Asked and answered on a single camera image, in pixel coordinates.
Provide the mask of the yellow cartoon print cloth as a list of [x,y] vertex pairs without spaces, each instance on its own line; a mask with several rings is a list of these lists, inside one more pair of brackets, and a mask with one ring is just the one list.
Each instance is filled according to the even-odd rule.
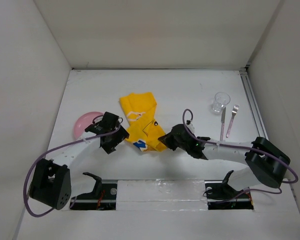
[[119,99],[129,123],[127,141],[142,152],[162,152],[167,147],[159,141],[166,133],[155,119],[157,102],[151,92],[130,93]]

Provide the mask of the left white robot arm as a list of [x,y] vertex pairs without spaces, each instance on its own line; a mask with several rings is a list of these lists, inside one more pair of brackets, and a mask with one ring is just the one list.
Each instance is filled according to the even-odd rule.
[[121,125],[121,118],[110,112],[96,117],[84,129],[78,140],[53,148],[63,149],[59,155],[46,159],[42,154],[32,164],[23,186],[23,200],[29,208],[28,199],[32,198],[61,210],[72,199],[87,194],[90,198],[102,195],[102,179],[90,172],[84,172],[84,179],[72,183],[71,170],[89,157],[94,151],[102,149],[111,154],[117,145],[129,137]]

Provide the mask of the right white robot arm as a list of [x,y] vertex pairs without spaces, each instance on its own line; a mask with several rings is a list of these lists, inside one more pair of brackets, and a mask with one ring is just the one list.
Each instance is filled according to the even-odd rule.
[[170,150],[182,149],[200,160],[223,160],[244,164],[241,170],[230,170],[222,182],[207,191],[214,200],[228,200],[245,194],[262,184],[281,193],[281,185],[290,165],[290,158],[263,137],[252,142],[224,142],[195,136],[188,124],[175,125],[158,138]]

